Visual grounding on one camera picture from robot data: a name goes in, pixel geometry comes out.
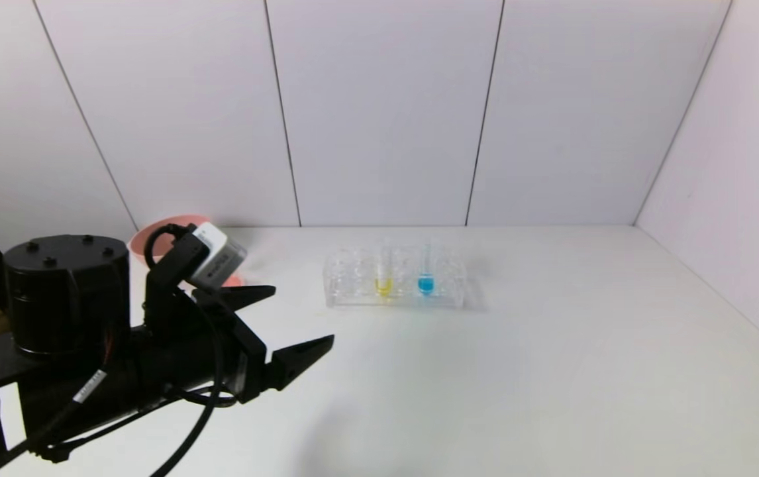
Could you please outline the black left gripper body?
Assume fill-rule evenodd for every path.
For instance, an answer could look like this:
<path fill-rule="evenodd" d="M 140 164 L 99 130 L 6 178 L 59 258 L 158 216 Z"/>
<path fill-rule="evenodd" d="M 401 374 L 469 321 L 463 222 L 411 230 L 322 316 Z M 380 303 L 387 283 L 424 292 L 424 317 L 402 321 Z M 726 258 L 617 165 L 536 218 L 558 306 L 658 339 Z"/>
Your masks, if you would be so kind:
<path fill-rule="evenodd" d="M 167 399 L 231 407 L 262 392 L 267 348 L 236 311 L 204 309 L 176 290 L 151 306 L 134 330 L 135 390 L 141 403 Z"/>

